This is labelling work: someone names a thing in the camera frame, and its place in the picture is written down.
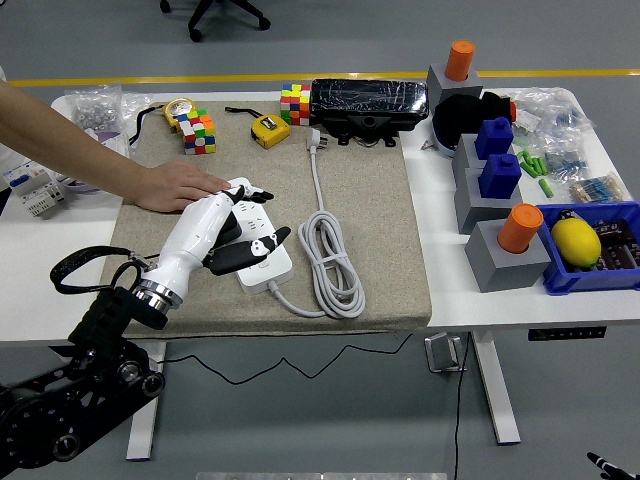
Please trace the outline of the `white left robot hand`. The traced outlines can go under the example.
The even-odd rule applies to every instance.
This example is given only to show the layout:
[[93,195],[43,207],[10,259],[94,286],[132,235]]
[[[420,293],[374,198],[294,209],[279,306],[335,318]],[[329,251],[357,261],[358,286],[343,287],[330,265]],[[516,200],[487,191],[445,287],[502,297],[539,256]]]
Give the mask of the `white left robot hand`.
[[141,275],[134,295],[149,303],[160,302],[165,310],[175,309],[187,297],[193,272],[206,267],[221,276],[266,260],[289,236],[290,228],[224,246],[216,242],[236,204],[243,200],[261,204],[272,198],[243,180],[188,205],[162,247],[156,267]]

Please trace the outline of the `person's hand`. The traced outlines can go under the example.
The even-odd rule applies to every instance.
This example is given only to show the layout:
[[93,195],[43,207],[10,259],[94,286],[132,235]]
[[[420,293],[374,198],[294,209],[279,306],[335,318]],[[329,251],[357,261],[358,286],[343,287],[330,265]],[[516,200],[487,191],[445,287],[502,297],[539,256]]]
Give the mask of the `person's hand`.
[[227,180],[200,170],[189,162],[171,161],[142,170],[128,200],[155,212],[182,211],[210,194],[231,187]]

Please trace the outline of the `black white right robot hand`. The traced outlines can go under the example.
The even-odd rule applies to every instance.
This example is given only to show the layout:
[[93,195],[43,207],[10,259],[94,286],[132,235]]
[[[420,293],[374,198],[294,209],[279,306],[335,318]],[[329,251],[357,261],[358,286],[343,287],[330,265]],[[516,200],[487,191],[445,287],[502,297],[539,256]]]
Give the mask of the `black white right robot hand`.
[[586,456],[600,469],[600,476],[604,480],[639,480],[638,474],[630,474],[593,452],[588,452]]

